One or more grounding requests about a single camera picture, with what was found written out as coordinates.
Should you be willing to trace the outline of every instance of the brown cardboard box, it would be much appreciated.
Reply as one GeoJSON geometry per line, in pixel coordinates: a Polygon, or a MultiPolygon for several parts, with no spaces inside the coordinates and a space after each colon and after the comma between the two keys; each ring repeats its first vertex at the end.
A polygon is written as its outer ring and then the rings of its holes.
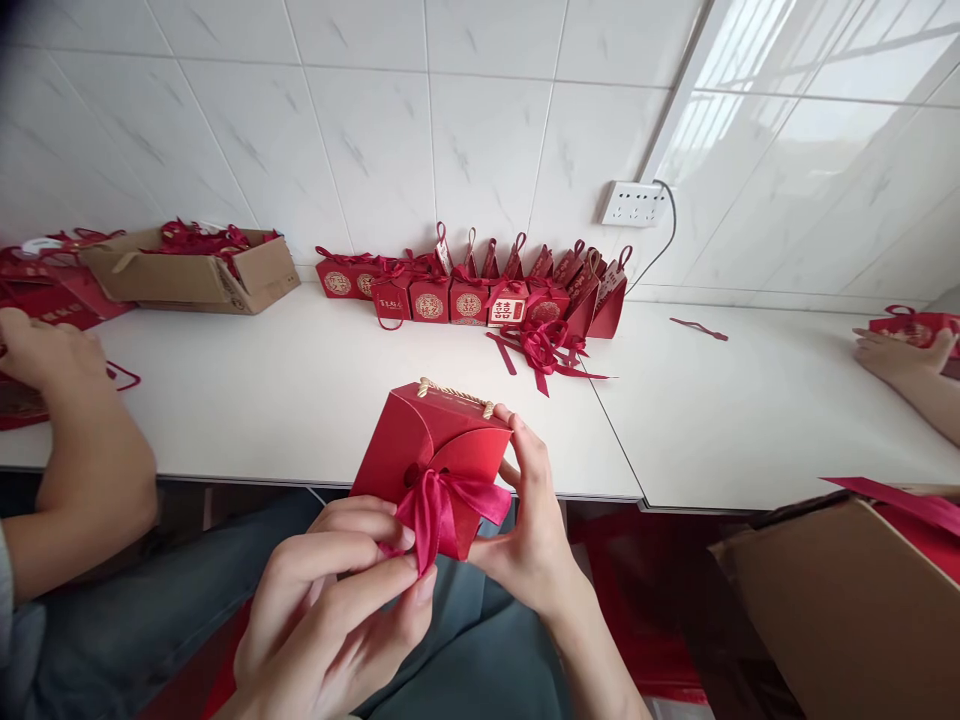
{"type": "Polygon", "coordinates": [[[160,228],[112,238],[81,250],[104,293],[157,310],[256,315],[300,284],[283,237],[263,241],[262,230],[243,230],[255,247],[234,256],[237,280],[209,255],[145,255],[162,245],[160,228]]]}
{"type": "MultiPolygon", "coordinates": [[[[960,714],[960,586],[870,504],[835,494],[784,508],[712,551],[806,717],[960,714]]],[[[741,688],[752,663],[737,662],[741,688]]]]}

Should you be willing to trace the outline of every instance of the wall outlet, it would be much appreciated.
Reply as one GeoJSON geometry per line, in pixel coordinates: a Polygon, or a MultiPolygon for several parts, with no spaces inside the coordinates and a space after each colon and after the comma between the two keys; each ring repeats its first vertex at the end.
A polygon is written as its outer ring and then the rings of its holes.
{"type": "Polygon", "coordinates": [[[612,182],[601,225],[654,227],[666,214],[667,191],[661,185],[612,182]]]}

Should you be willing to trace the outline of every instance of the hand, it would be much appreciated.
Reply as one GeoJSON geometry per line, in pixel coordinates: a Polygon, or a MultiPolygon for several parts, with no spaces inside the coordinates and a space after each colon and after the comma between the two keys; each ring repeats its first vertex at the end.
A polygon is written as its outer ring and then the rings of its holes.
{"type": "Polygon", "coordinates": [[[589,583],[567,542],[547,446],[504,405],[494,414],[513,430],[520,463],[520,472],[505,460],[500,465],[500,477],[520,496],[517,527],[508,535],[475,540],[469,562],[549,622],[564,614],[589,583]]]}
{"type": "Polygon", "coordinates": [[[914,347],[903,340],[863,328],[856,328],[853,332],[860,336],[854,352],[857,362],[891,384],[918,373],[939,375],[957,342],[957,336],[946,328],[937,333],[929,348],[914,347]]]}
{"type": "Polygon", "coordinates": [[[7,346],[0,371],[41,393],[91,382],[110,385],[100,341],[73,325],[47,325],[22,310],[3,308],[0,337],[7,346]]]}
{"type": "Polygon", "coordinates": [[[418,580],[409,555],[383,560],[378,542],[409,537],[394,512],[377,498],[338,500],[313,532],[277,547],[237,650],[238,692],[218,717],[339,718],[393,678],[430,627],[437,577],[433,567],[418,580]],[[338,581],[344,572],[354,574],[338,581]]]}

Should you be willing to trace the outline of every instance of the gold rope handle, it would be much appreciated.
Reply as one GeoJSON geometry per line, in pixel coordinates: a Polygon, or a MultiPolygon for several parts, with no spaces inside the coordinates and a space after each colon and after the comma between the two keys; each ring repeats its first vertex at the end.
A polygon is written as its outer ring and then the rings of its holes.
{"type": "Polygon", "coordinates": [[[481,400],[478,397],[473,395],[468,395],[467,393],[462,393],[459,390],[454,390],[453,388],[445,388],[437,385],[430,378],[420,378],[420,387],[417,389],[417,397],[426,397],[427,390],[433,388],[434,390],[439,390],[440,392],[445,392],[448,395],[456,395],[459,398],[464,400],[470,400],[475,402],[478,405],[483,405],[483,419],[489,420],[493,416],[493,403],[488,400],[481,400]]]}

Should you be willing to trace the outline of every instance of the fingernail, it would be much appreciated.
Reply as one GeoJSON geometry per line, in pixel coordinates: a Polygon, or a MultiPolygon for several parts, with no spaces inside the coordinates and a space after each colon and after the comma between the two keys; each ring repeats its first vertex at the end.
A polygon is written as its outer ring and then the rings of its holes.
{"type": "Polygon", "coordinates": [[[404,550],[409,550],[413,547],[413,543],[417,539],[417,534],[413,532],[406,525],[403,526],[403,538],[400,541],[400,544],[403,546],[404,550]]]}
{"type": "Polygon", "coordinates": [[[437,566],[431,567],[420,579],[417,587],[417,605],[424,605],[433,597],[433,588],[437,584],[437,566]]]}

